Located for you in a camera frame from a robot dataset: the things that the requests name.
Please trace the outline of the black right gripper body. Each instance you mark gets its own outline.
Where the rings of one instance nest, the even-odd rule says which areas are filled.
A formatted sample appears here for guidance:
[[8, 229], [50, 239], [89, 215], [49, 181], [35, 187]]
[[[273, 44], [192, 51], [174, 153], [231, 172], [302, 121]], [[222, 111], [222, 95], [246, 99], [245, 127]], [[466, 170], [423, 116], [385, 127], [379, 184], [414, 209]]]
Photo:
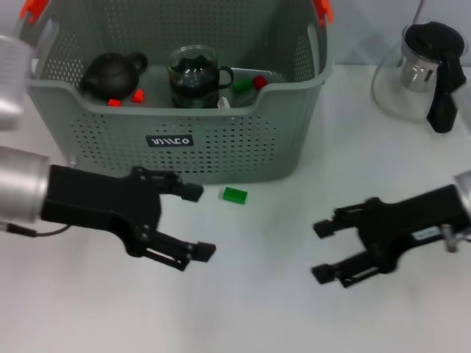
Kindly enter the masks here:
[[455, 232], [468, 228], [468, 214], [454, 185], [393, 204], [378, 198], [367, 200], [357, 225], [366, 249], [362, 254], [364, 270], [393, 272], [405, 252], [440, 238], [418, 238], [416, 232], [442, 226], [450, 226]]

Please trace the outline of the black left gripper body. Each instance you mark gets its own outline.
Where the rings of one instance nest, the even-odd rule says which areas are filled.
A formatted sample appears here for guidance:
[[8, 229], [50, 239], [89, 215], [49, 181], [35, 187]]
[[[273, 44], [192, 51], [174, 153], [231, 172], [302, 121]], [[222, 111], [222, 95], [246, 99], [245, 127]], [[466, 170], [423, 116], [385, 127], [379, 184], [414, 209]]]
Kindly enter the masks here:
[[143, 257], [161, 214], [157, 188], [134, 169], [125, 177], [53, 165], [40, 213], [43, 221], [116, 235], [132, 257]]

